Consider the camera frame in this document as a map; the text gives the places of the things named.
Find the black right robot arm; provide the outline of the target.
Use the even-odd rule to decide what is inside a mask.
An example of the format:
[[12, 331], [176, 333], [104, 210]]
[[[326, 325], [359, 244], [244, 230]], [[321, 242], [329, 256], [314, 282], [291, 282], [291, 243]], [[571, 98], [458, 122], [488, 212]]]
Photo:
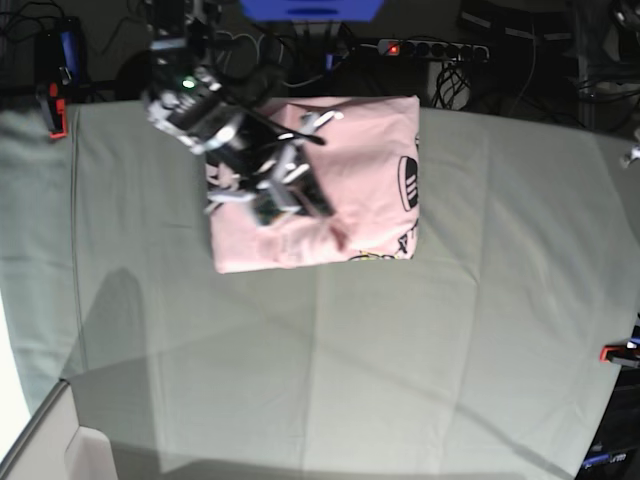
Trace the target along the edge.
[[147, 117], [214, 169], [206, 213], [243, 206], [259, 226], [291, 216], [330, 217], [334, 208], [306, 154], [325, 145], [319, 131], [342, 119], [338, 110], [305, 112], [289, 128], [258, 112], [277, 79], [277, 65], [259, 61], [245, 77], [217, 67], [213, 1], [148, 1], [151, 80]]

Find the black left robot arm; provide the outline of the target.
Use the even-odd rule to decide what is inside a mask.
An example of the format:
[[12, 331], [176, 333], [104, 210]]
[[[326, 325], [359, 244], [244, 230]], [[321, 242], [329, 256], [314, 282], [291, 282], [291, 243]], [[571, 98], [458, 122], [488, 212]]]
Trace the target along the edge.
[[630, 149], [620, 158], [620, 164], [624, 169], [631, 167], [640, 160], [640, 128], [634, 131], [634, 143]]

